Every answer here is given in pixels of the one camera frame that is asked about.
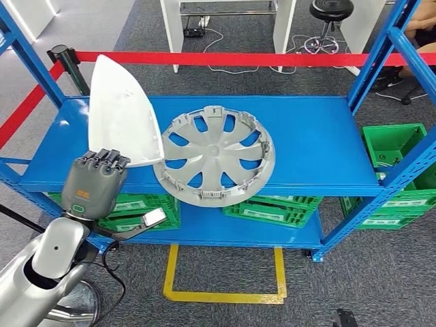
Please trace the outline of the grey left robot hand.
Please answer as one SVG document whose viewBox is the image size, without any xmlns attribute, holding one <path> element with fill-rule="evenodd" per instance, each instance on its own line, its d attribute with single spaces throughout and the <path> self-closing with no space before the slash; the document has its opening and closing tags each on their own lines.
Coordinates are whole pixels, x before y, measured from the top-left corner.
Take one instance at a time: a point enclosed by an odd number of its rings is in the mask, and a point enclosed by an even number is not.
<svg viewBox="0 0 436 327">
<path fill-rule="evenodd" d="M 130 162 L 115 149 L 87 151 L 71 165 L 61 192 L 61 206 L 78 219 L 105 218 L 115 208 Z"/>
</svg>

